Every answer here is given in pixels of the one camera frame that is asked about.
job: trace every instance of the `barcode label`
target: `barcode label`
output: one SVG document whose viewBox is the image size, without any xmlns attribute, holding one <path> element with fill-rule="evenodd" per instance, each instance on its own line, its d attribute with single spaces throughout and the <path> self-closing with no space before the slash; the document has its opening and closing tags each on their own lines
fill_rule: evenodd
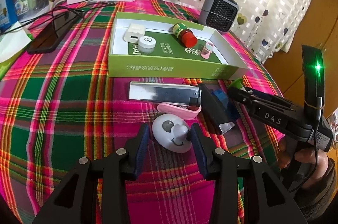
<svg viewBox="0 0 338 224">
<path fill-rule="evenodd" d="M 312 132 L 308 143 L 310 143 L 311 145 L 314 145 L 313 142 L 313 135 L 314 133 Z M 320 132 L 316 132 L 316 142 L 317 142 L 317 147 L 320 148 L 322 151 L 326 149 L 327 145 L 330 142 L 330 138 L 328 138 L 326 135 L 320 133 Z"/>
</svg>

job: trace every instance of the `sleeve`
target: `sleeve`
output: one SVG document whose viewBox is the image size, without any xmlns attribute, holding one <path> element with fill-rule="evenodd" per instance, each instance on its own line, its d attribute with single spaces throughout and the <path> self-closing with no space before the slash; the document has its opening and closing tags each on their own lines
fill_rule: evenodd
<svg viewBox="0 0 338 224">
<path fill-rule="evenodd" d="M 320 217 L 330 204 L 336 185 L 335 162 L 329 158 L 328 168 L 322 180 L 308 189 L 299 189 L 295 201 L 307 221 Z"/>
</svg>

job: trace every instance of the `white usb charger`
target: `white usb charger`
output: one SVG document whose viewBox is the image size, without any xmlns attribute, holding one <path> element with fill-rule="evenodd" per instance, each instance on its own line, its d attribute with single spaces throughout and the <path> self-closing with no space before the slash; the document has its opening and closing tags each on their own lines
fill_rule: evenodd
<svg viewBox="0 0 338 224">
<path fill-rule="evenodd" d="M 146 27 L 139 24 L 130 24 L 124 34 L 124 41 L 128 43 L 137 44 L 140 37 L 146 33 Z"/>
</svg>

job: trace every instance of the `human hand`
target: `human hand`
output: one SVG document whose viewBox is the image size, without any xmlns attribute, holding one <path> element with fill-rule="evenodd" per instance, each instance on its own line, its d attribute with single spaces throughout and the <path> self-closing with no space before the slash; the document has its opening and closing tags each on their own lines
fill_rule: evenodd
<svg viewBox="0 0 338 224">
<path fill-rule="evenodd" d="M 279 153 L 278 153 L 278 166 L 280 168 L 286 168 L 290 162 L 291 158 L 289 154 L 286 151 L 286 139 L 283 137 L 279 143 Z M 295 159 L 298 162 L 301 163 L 311 163 L 312 165 L 316 162 L 316 156 L 315 156 L 315 149 L 313 148 L 307 148 L 300 150 L 295 153 Z M 324 174 L 326 173 L 328 168 L 328 157 L 326 152 L 322 150 L 318 150 L 318 166 L 313 173 L 313 175 L 304 183 L 302 186 L 303 189 L 307 189 L 314 185 L 316 182 L 320 181 Z"/>
</svg>

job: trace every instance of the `white egg-shaped toy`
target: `white egg-shaped toy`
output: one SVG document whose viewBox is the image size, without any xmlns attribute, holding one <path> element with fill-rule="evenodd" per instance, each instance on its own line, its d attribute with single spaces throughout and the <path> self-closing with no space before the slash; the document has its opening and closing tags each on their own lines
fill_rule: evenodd
<svg viewBox="0 0 338 224">
<path fill-rule="evenodd" d="M 190 128 L 176 115 L 166 113 L 153 122 L 153 134 L 157 142 L 175 153 L 185 153 L 191 149 Z"/>
</svg>

